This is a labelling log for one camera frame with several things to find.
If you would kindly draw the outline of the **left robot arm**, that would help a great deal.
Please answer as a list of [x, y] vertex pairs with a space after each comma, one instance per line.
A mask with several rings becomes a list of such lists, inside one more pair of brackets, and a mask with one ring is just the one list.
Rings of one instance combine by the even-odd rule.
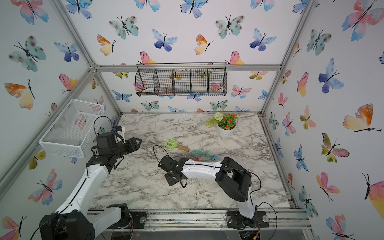
[[51, 215], [45, 215], [37, 232], [43, 240], [94, 240], [110, 227], [129, 229], [134, 219], [126, 204], [107, 207], [100, 215], [90, 220], [89, 207], [111, 171], [124, 157], [140, 149], [142, 140], [125, 140], [124, 132], [109, 132], [97, 137], [96, 152], [86, 164], [84, 176], [75, 186], [67, 200]]

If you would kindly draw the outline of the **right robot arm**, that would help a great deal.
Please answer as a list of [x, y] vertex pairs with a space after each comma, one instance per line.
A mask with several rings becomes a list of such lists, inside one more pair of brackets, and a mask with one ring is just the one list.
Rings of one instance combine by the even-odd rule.
[[179, 161], [163, 156], [158, 167], [166, 172], [169, 186], [182, 180], [205, 179], [216, 182], [224, 193], [237, 202], [239, 210], [227, 212], [228, 228], [245, 230], [269, 227], [265, 212], [259, 212], [251, 198], [252, 173], [235, 160], [225, 157], [221, 162], [203, 163], [182, 158]]

